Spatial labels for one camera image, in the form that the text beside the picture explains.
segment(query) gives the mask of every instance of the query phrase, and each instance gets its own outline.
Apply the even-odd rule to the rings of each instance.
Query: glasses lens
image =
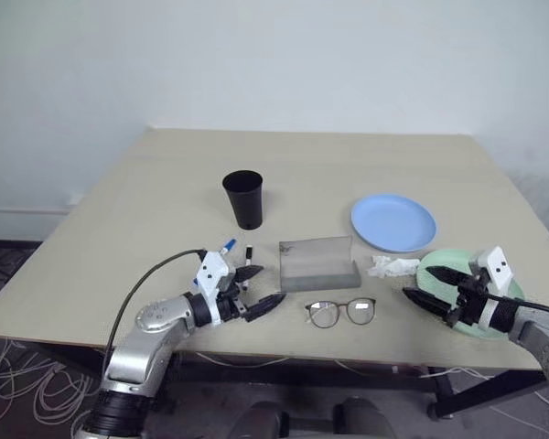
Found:
[[[370,299],[354,299],[348,303],[348,317],[357,325],[366,325],[374,318],[374,302]]]
[[[317,327],[333,327],[338,321],[339,310],[332,302],[315,302],[309,307],[309,316]]]

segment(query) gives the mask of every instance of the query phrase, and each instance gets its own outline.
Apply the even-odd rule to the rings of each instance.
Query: green plate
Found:
[[[474,255],[473,252],[466,250],[437,250],[426,255],[425,258],[419,264],[417,269],[417,285],[422,290],[433,294],[435,297],[450,303],[454,308],[457,307],[456,299],[458,298],[458,288],[452,285],[444,284],[438,281],[433,275],[426,270],[426,267],[432,265],[445,265],[446,267],[453,268],[459,272],[471,274],[468,261]],[[509,297],[524,299],[521,287],[512,280],[509,287]],[[457,322],[454,325],[454,329],[459,332],[463,332],[469,336],[488,338],[488,339],[501,339],[508,336],[496,329],[489,328],[486,331],[480,329],[478,324],[472,326],[466,325],[462,322]]]

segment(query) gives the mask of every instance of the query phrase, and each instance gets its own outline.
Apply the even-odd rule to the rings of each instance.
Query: white wall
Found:
[[[549,228],[549,0],[0,0],[0,207],[64,207],[148,124],[473,134]]]

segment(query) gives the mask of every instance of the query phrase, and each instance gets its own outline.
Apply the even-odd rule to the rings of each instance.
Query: floor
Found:
[[[0,250],[0,287],[17,266],[26,259],[30,251]],[[0,340],[0,353],[5,345]],[[11,347],[7,357],[12,359],[13,369],[21,366],[22,359],[16,361],[23,349]],[[42,357],[34,358],[32,364],[38,364]],[[17,379],[16,388],[23,389],[29,382],[40,378],[44,371],[32,372],[33,375]],[[79,374],[70,371],[73,380]],[[451,375],[451,382],[458,390],[463,390],[479,382],[480,379],[465,374]],[[60,374],[49,384],[53,392],[66,385]],[[431,421],[425,414],[426,406],[432,396],[413,391],[373,391],[342,388],[296,388],[275,385],[232,384],[232,383],[191,383],[173,381],[169,393],[176,400],[171,414],[151,413],[146,422],[149,439],[212,439],[226,437],[229,429],[242,412],[254,402],[271,401],[280,403],[292,418],[329,419],[332,407],[350,396],[365,397],[373,401],[387,416],[397,437],[401,439],[437,439],[456,437],[474,439],[482,437],[537,439],[549,438],[549,405],[536,395],[497,405],[496,410],[537,427],[545,429],[543,433],[519,421],[495,412],[490,408],[456,415],[451,420]],[[549,390],[541,392],[549,399]],[[65,393],[53,398],[66,398]],[[0,400],[0,411],[7,401]],[[61,425],[47,426],[38,423],[33,415],[36,403],[34,392],[16,398],[7,414],[0,420],[0,438],[42,439],[70,437],[72,420]],[[77,413],[90,407],[92,397],[86,398]],[[310,433],[304,426],[296,435]]]

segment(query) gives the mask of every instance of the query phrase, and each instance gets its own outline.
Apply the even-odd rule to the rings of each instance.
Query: glasses frame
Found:
[[[358,322],[354,322],[352,320],[352,318],[350,317],[350,313],[348,312],[348,305],[351,304],[352,302],[357,301],[357,300],[366,300],[366,301],[372,302],[372,307],[374,308],[374,312],[372,313],[372,318],[370,319],[370,321],[368,321],[366,323],[358,323]],[[328,327],[321,327],[320,325],[318,325],[315,322],[315,320],[313,319],[313,316],[311,315],[311,306],[313,306],[314,304],[332,304],[332,305],[335,305],[338,309],[338,315],[336,316],[336,321],[333,322],[333,324],[329,325]],[[317,300],[316,302],[313,302],[312,304],[305,305],[305,309],[307,310],[307,312],[309,314],[309,320],[311,321],[311,323],[313,325],[315,325],[316,327],[318,327],[320,329],[330,329],[331,327],[334,327],[338,323],[339,315],[341,314],[341,308],[343,306],[346,307],[346,316],[348,316],[348,319],[354,325],[360,325],[361,327],[363,327],[364,325],[368,325],[376,317],[376,299],[372,299],[370,297],[356,297],[355,299],[351,299],[349,302],[347,302],[345,304],[339,304],[337,302],[334,302],[333,300]]]

